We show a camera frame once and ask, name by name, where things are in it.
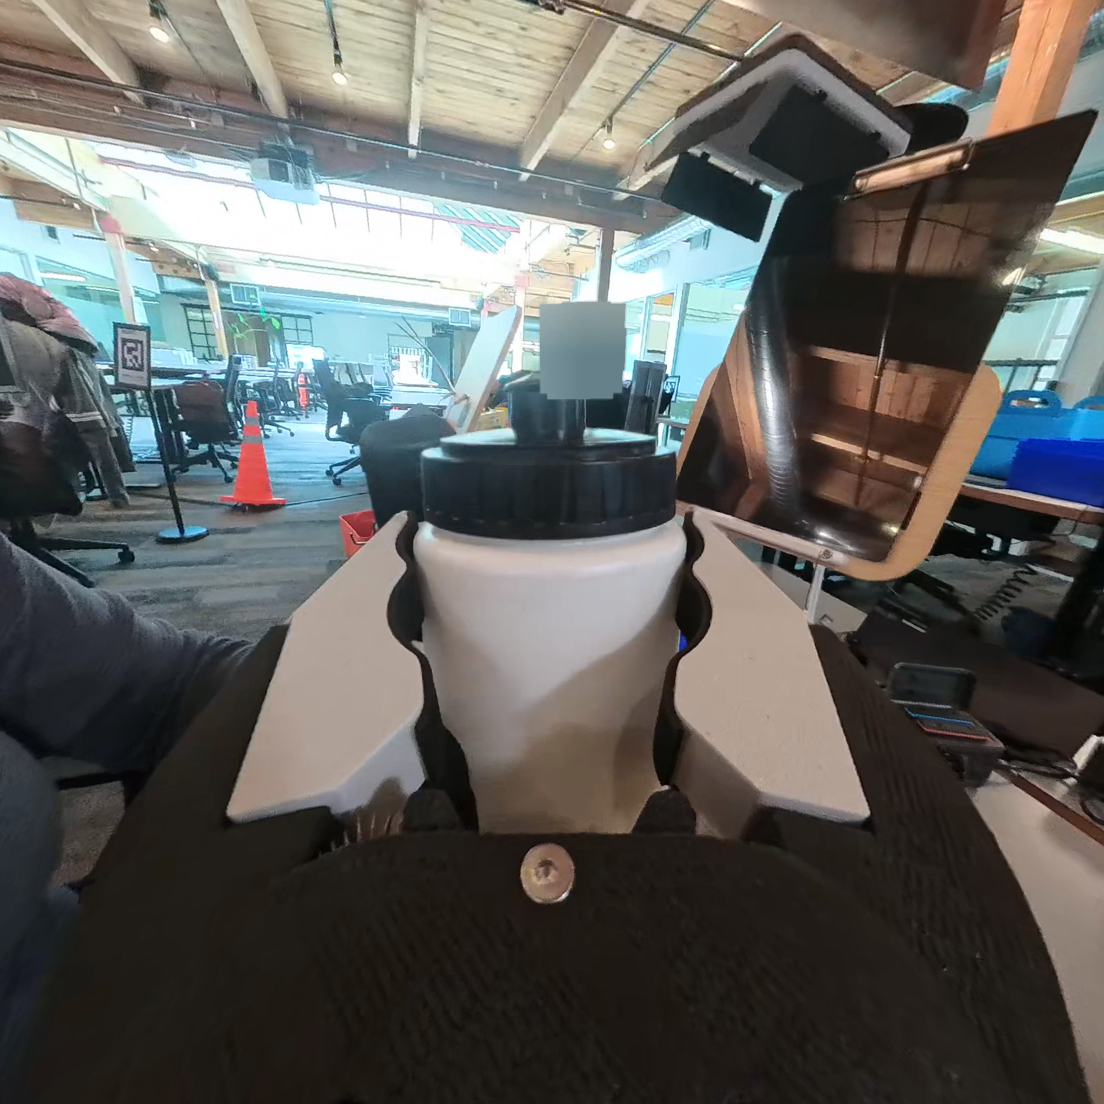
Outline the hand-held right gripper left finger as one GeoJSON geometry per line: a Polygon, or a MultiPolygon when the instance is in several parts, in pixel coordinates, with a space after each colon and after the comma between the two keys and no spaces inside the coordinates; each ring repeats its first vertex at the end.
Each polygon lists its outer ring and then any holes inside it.
{"type": "Polygon", "coordinates": [[[294,614],[227,816],[326,809],[397,814],[425,780],[415,724],[422,672],[388,621],[407,572],[395,516],[294,614]]]}

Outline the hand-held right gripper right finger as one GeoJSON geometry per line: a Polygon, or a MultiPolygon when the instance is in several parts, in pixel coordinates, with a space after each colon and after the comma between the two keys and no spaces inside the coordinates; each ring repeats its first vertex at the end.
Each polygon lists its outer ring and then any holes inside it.
{"type": "Polygon", "coordinates": [[[739,839],[772,810],[835,824],[871,818],[808,614],[705,512],[685,518],[709,625],[675,668],[681,726],[672,785],[700,832],[739,839]]]}

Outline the white bottle with black cap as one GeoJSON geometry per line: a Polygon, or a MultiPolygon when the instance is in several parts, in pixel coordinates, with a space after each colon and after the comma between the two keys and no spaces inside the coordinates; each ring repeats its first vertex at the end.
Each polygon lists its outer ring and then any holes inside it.
{"type": "Polygon", "coordinates": [[[584,400],[510,391],[507,430],[421,459],[424,650],[491,834],[627,834],[660,784],[654,734],[687,539],[656,438],[584,400]]]}

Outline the person's left forearm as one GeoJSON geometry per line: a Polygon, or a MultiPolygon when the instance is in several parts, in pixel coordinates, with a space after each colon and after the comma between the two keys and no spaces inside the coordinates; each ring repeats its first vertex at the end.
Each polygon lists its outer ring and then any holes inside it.
{"type": "Polygon", "coordinates": [[[253,651],[140,614],[2,540],[3,756],[150,772],[253,651]]]}

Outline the black battery charger case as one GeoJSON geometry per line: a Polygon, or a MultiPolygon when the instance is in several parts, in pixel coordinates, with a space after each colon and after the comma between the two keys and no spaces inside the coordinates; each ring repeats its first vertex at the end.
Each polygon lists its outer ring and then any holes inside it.
{"type": "Polygon", "coordinates": [[[963,784],[977,790],[1003,763],[1005,746],[973,714],[977,676],[956,667],[898,663],[889,673],[890,700],[924,731],[963,784]]]}

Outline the dark backed chair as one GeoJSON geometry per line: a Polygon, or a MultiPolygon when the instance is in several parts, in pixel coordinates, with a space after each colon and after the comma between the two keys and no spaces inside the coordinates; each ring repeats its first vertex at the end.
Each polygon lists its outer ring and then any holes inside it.
{"type": "Polygon", "coordinates": [[[455,430],[438,409],[415,406],[401,418],[378,421],[363,430],[359,442],[376,529],[408,513],[424,519],[421,459],[455,430]]]}

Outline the black office chair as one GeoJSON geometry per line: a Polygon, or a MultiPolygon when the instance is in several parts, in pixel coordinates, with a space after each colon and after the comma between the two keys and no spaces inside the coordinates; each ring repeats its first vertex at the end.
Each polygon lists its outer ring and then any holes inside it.
{"type": "Polygon", "coordinates": [[[171,430],[183,442],[175,475],[210,466],[220,472],[228,487],[232,485],[240,460],[228,447],[238,442],[238,430],[223,385],[213,380],[183,381],[174,387],[173,396],[171,430]]]}
{"type": "Polygon", "coordinates": [[[31,517],[12,514],[6,506],[2,509],[2,519],[3,530],[18,548],[87,589],[96,589],[98,584],[83,571],[60,559],[58,552],[115,551],[120,565],[124,567],[129,567],[136,560],[132,547],[125,543],[41,535],[31,517]]]}
{"type": "Polygon", "coordinates": [[[313,374],[326,401],[326,441],[336,441],[351,448],[350,460],[332,464],[326,470],[326,476],[338,488],[342,476],[361,462],[359,448],[365,431],[391,418],[392,393],[379,392],[374,383],[363,379],[341,381],[326,359],[313,362],[313,374]]]}

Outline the black light stand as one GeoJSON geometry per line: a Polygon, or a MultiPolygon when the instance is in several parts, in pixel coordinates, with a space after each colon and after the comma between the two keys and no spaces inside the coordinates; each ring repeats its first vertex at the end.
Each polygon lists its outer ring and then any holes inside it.
{"type": "Polygon", "coordinates": [[[174,450],[171,433],[167,421],[169,408],[166,406],[166,389],[146,388],[146,400],[150,409],[150,418],[157,438],[157,448],[161,468],[165,476],[165,487],[170,496],[170,506],[174,522],[157,535],[157,542],[164,546],[186,546],[199,543],[210,537],[210,530],[203,526],[190,526],[185,521],[182,505],[178,500],[174,476],[174,450]]]}

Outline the black computer monitor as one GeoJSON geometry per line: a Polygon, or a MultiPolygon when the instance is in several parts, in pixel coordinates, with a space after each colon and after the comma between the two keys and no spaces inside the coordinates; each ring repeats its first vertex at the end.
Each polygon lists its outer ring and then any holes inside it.
{"type": "Polygon", "coordinates": [[[634,363],[626,401],[626,430],[655,437],[660,401],[666,395],[668,367],[663,362],[634,363]]]}

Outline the white leaning board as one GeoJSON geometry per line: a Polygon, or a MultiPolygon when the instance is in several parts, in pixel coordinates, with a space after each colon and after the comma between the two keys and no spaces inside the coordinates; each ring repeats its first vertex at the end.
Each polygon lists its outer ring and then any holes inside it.
{"type": "Polygon", "coordinates": [[[518,307],[483,320],[446,408],[446,421],[458,435],[475,429],[520,332],[521,320],[522,309],[518,307]]]}

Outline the blue fabric bags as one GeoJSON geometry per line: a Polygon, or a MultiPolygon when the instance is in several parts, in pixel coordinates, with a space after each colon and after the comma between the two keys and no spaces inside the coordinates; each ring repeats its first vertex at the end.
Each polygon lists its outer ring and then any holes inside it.
{"type": "Polygon", "coordinates": [[[1103,397],[1064,406],[1052,391],[1011,392],[970,473],[1019,492],[1103,506],[1103,397]]]}

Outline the black white tag sign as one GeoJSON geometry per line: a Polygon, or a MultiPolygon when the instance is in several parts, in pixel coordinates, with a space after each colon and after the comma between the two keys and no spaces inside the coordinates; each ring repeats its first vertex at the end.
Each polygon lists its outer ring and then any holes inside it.
{"type": "Polygon", "coordinates": [[[153,341],[149,325],[115,324],[116,384],[129,392],[149,392],[153,387],[153,341]]]}

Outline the hanging dark clothes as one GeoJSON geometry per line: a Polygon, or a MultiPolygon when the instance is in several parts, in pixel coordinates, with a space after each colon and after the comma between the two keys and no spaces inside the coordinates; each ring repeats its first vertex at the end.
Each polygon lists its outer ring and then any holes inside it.
{"type": "Polygon", "coordinates": [[[125,473],[135,471],[115,399],[95,363],[99,342],[73,310],[43,286],[2,276],[2,307],[22,392],[15,420],[58,430],[82,445],[116,509],[131,505],[125,473]]]}

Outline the white black ceiling unit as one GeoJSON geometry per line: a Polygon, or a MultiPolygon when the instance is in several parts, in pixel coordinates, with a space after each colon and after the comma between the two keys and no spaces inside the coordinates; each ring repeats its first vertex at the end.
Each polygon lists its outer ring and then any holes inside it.
{"type": "Polygon", "coordinates": [[[666,178],[664,204],[756,242],[773,195],[901,157],[913,132],[901,108],[794,33],[687,102],[643,174],[666,178]]]}

